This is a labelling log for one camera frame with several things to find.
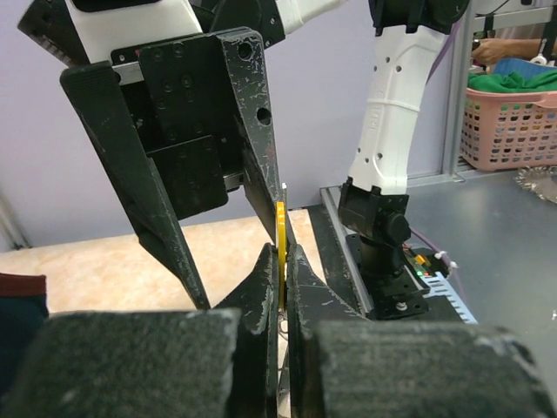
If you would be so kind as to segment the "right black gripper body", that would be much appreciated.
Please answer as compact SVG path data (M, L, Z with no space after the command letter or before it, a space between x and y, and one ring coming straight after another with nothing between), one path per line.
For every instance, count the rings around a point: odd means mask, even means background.
M114 51L120 85L178 219L224 206L243 185L242 138L219 30Z

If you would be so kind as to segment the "pink laundry basket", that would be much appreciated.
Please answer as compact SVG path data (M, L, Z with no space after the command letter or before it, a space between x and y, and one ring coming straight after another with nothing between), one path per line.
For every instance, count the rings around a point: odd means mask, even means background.
M483 172L556 164L556 92L466 90L460 156Z

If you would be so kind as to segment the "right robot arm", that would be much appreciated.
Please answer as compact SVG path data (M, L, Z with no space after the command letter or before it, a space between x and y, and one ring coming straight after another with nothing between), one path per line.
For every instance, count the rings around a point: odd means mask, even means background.
M209 305L178 223L243 188L280 256L292 247L279 188L265 49L334 1L67 1L77 65L61 84L142 247ZM367 315L425 313L403 246L407 163L428 78L464 1L372 1L377 62L339 221L356 232Z

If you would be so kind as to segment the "dark navy vest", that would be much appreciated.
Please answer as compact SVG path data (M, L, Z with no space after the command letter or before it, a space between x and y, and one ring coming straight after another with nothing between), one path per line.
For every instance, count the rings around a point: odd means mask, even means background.
M1 396L49 315L45 275L1 273Z

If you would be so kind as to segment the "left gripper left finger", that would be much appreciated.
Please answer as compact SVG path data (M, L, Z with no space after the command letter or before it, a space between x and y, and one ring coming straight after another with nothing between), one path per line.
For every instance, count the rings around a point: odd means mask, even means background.
M218 308L241 311L233 355L229 417L275 417L278 410L278 256L263 245L252 271Z

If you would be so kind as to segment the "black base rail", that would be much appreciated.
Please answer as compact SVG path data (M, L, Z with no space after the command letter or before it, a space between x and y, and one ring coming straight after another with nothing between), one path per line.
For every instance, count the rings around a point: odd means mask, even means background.
M319 192L315 238L329 286L370 320L476 323L452 284L457 264L409 226L406 194L385 195L346 183Z

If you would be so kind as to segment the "green cloth in basket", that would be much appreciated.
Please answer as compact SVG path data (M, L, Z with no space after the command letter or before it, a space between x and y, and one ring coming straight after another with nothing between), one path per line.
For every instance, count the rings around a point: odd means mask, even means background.
M525 78L519 72L508 75L470 74L467 87L475 91L500 94L556 91L556 72L548 71Z

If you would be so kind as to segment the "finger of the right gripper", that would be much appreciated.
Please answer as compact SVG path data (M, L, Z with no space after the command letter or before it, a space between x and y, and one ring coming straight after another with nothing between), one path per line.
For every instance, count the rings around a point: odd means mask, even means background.
M283 198L283 190L263 39L252 29L225 30L217 38L237 106L245 196L277 244L276 203Z
M210 301L154 161L146 156L115 71L69 68L60 84L79 117L139 244L171 272L195 308Z

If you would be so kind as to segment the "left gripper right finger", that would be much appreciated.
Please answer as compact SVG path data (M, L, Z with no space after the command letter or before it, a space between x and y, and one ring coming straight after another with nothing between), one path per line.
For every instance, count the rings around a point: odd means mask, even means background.
M300 244L286 263L290 402L293 417L322 417L324 396L317 331L329 321L365 321L312 270Z

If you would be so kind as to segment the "person hand in background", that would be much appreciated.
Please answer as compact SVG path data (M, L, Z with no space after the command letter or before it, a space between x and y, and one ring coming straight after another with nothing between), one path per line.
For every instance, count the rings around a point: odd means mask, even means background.
M513 40L486 38L472 51L472 59L485 66L497 64L501 59L513 55Z

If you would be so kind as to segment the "yellow key tag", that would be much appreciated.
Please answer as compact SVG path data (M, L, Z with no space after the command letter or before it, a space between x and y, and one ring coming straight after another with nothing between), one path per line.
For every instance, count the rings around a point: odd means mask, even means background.
M276 249L278 255L278 305L282 312L286 311L286 261L287 234L285 203L279 201L275 205Z

